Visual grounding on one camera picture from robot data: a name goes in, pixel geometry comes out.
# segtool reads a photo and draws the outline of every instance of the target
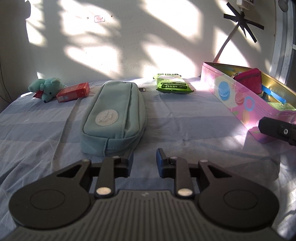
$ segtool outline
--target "blue ring print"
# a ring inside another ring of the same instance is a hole
[[[247,107],[247,100],[251,100],[252,101],[252,106],[251,106],[251,108],[248,108]],[[252,98],[252,97],[250,97],[250,96],[247,96],[245,99],[244,99],[244,108],[247,110],[247,111],[252,111],[253,109],[254,109],[254,107],[255,107],[255,101],[254,101],[254,99]]]

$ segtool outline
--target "green wet wipes pack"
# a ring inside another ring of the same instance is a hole
[[[193,90],[178,74],[157,74],[153,76],[157,82],[157,89],[162,93],[189,94]]]

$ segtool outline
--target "teal pencil case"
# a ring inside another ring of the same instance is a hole
[[[84,153],[120,156],[138,145],[147,124],[142,93],[135,83],[108,81],[94,95],[80,126]]]

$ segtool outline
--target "white wall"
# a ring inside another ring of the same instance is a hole
[[[0,57],[14,98],[26,91],[36,72],[68,85],[152,78],[159,72],[198,76],[202,63],[213,60],[235,26],[223,18],[223,13],[232,14],[226,0],[30,0],[28,46],[25,16],[10,4],[19,1],[0,1],[4,19],[0,42],[5,43],[0,45]],[[236,7],[235,0],[229,2]],[[102,15],[105,22],[95,23],[95,15]],[[258,42],[254,44],[249,35],[246,39],[239,30],[220,62],[268,72],[275,1],[257,0],[246,18],[265,26],[265,30],[250,26]]]

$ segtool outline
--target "ribbed gray surface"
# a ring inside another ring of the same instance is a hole
[[[5,241],[281,241],[273,230],[236,233],[204,219],[192,201],[170,191],[119,191],[96,201],[80,221],[53,231],[20,227]]]

